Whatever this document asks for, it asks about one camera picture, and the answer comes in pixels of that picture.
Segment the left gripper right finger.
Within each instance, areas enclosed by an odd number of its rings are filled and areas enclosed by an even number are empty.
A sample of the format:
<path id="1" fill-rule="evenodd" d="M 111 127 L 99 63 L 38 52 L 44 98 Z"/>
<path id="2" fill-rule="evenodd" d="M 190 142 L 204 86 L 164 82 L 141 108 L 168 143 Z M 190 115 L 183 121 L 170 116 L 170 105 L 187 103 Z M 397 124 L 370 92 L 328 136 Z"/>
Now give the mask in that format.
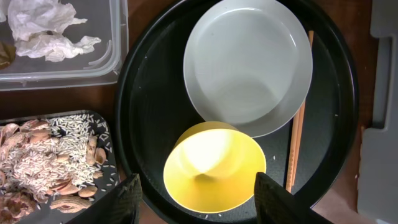
<path id="1" fill-rule="evenodd" d="M 256 174 L 254 201 L 261 224 L 331 224 L 296 201 L 295 197 L 263 172 Z"/>

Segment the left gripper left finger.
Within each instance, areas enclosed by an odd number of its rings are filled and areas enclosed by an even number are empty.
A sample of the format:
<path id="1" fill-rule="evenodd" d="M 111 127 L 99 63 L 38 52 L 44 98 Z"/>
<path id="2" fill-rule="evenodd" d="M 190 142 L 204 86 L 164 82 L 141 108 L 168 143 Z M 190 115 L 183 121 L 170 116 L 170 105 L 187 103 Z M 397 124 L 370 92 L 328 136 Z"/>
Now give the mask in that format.
<path id="1" fill-rule="evenodd" d="M 132 174 L 67 224 L 138 224 L 142 187 Z"/>

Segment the yellow bowl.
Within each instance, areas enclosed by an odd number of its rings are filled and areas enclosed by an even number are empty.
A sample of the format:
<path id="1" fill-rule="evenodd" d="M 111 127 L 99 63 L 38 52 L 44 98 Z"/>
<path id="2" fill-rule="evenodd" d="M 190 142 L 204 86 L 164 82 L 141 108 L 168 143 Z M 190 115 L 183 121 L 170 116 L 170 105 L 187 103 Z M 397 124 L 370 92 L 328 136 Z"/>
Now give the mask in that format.
<path id="1" fill-rule="evenodd" d="M 252 198 L 256 175 L 266 168 L 264 152 L 252 137 L 227 123 L 207 121 L 178 138 L 163 179 L 171 198 L 183 208 L 220 213 Z"/>

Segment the wooden chopstick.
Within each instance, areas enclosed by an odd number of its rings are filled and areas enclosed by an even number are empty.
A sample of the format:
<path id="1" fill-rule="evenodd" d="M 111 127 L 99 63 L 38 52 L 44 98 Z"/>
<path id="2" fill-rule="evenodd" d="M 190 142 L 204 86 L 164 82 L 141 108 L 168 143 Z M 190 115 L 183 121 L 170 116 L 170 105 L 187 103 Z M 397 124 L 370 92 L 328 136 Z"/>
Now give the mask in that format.
<path id="1" fill-rule="evenodd" d="M 296 143 L 297 143 L 297 132 L 299 128 L 299 117 L 300 117 L 300 111 L 296 113 L 294 116 L 293 120 L 293 126 L 292 126 L 292 134 L 291 134 L 291 141 L 290 141 L 290 150 L 289 150 L 289 163 L 288 163 L 288 169 L 287 169 L 287 180 L 286 180 L 286 186 L 285 189 L 288 192 L 291 192 L 292 186 L 293 186 L 293 174 L 295 170 L 295 154 L 296 154 Z"/>
<path id="2" fill-rule="evenodd" d="M 297 128 L 295 131 L 296 142 L 295 142 L 295 152 L 294 152 L 294 160 L 293 160 L 294 164 L 293 164 L 293 171 L 292 171 L 291 186 L 293 186 L 295 183 L 295 176 L 297 173 L 297 165 L 298 165 L 299 152 L 300 152 L 300 143 L 301 143 L 301 138 L 302 138 L 304 114 L 305 114 L 305 101 L 301 105 L 299 111 L 297 112 L 297 114 L 294 118 L 294 120 L 297 120 Z"/>

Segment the food scraps and rice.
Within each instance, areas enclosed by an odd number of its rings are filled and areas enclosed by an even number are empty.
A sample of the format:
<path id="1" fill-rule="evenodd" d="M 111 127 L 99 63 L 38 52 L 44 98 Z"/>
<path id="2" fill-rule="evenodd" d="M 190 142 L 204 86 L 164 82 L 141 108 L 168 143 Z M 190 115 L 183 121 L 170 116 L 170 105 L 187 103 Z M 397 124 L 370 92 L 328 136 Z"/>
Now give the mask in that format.
<path id="1" fill-rule="evenodd" d="M 84 212 L 98 200 L 106 148 L 80 116 L 24 118 L 1 123 L 1 223 L 19 223 L 43 204 Z"/>

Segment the grey plate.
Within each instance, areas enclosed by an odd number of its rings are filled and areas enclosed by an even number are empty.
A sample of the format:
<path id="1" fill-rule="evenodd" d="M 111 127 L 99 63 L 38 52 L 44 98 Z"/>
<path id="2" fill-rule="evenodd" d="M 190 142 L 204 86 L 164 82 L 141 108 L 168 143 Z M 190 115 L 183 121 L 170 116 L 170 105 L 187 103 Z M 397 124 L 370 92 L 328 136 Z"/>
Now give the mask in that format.
<path id="1" fill-rule="evenodd" d="M 288 123 L 313 72 L 303 25 L 276 0 L 223 0 L 198 20 L 183 58 L 185 87 L 205 121 L 257 138 Z"/>

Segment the gold foil wrapper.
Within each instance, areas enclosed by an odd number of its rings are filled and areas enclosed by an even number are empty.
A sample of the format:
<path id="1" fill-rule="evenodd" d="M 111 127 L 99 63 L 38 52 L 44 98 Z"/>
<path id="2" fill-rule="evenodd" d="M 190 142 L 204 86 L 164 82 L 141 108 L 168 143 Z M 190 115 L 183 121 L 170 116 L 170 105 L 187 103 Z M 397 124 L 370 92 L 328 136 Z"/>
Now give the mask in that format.
<path id="1" fill-rule="evenodd" d="M 16 48 L 13 45 L 0 43 L 0 69 L 5 69 L 11 65 L 16 58 Z"/>

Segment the white tissue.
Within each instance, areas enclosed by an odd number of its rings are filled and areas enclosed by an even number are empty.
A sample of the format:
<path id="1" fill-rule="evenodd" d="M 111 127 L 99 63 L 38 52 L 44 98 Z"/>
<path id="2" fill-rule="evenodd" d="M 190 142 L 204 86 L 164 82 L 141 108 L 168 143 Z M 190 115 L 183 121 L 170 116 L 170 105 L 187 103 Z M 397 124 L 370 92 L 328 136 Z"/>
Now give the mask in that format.
<path id="1" fill-rule="evenodd" d="M 100 38 L 85 35 L 73 43 L 63 34 L 67 27 L 87 22 L 75 15 L 72 4 L 58 0 L 1 0 L 1 22 L 9 24 L 16 55 L 20 57 L 61 62 L 93 52 Z"/>

